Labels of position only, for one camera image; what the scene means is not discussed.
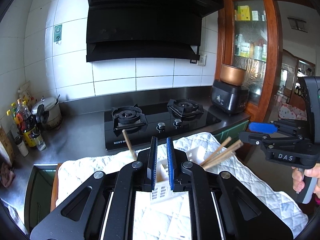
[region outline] cabinet frame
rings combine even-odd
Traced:
[[[245,112],[250,121],[268,119],[280,83],[282,62],[282,25],[278,3],[263,0],[268,30],[268,54],[265,79],[258,105],[248,102]],[[225,7],[218,12],[218,52],[215,79],[220,79],[221,63],[231,65],[234,50],[234,0],[224,0]]]

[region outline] wooden chopstick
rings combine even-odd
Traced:
[[[220,152],[221,149],[222,149],[223,147],[225,147],[230,141],[231,141],[231,137],[229,136],[227,139],[225,139],[225,140],[223,141],[223,143],[221,143],[221,145],[218,147],[218,149],[216,149],[213,153],[211,153],[206,160],[204,160],[203,162],[200,163],[200,166],[204,166],[206,163],[208,163],[208,162],[209,162],[218,152]]]
[[[225,151],[220,153],[215,158],[211,159],[208,163],[206,163],[202,167],[206,170],[208,168],[218,165],[219,163],[231,157],[233,155],[233,152],[239,149],[242,145],[243,145],[243,142],[241,140],[237,140],[235,143],[229,146]]]
[[[133,158],[134,160],[137,160],[136,152],[135,152],[135,150],[132,149],[132,145],[131,145],[131,142],[130,142],[130,140],[129,140],[127,131],[126,131],[125,129],[123,129],[123,130],[122,130],[122,134],[123,134],[123,136],[124,136],[124,139],[125,139],[125,142],[126,142],[126,144],[127,144],[127,147],[128,147],[128,149],[129,149],[129,151],[130,151],[130,153],[131,153],[131,155],[132,155],[132,158]]]

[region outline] stove knob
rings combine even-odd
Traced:
[[[157,130],[160,132],[163,132],[165,128],[165,123],[164,122],[159,122],[157,126]]]
[[[181,122],[182,122],[181,119],[175,119],[174,120],[174,125],[180,127],[181,126]]]

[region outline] green cabinet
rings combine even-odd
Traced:
[[[244,121],[240,124],[235,125],[234,127],[231,127],[225,131],[222,131],[218,134],[215,134],[214,137],[218,140],[219,143],[222,143],[225,139],[227,139],[227,137],[231,137],[231,141],[229,142],[229,144],[226,146],[230,146],[231,144],[233,144],[236,140],[238,140],[238,134],[241,131],[244,131],[245,129],[247,129],[249,121]]]
[[[36,170],[29,202],[29,230],[50,213],[54,170]]]

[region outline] hand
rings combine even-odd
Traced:
[[[298,171],[298,168],[295,168],[295,167],[292,167],[292,168],[294,169],[292,172],[293,189],[296,192],[300,192],[304,188],[304,182],[302,180],[302,172]],[[318,182],[313,193],[315,193],[317,197],[320,198],[320,163],[317,163],[316,166],[314,166],[314,168],[310,170],[305,170],[304,175],[307,177],[318,178]]]

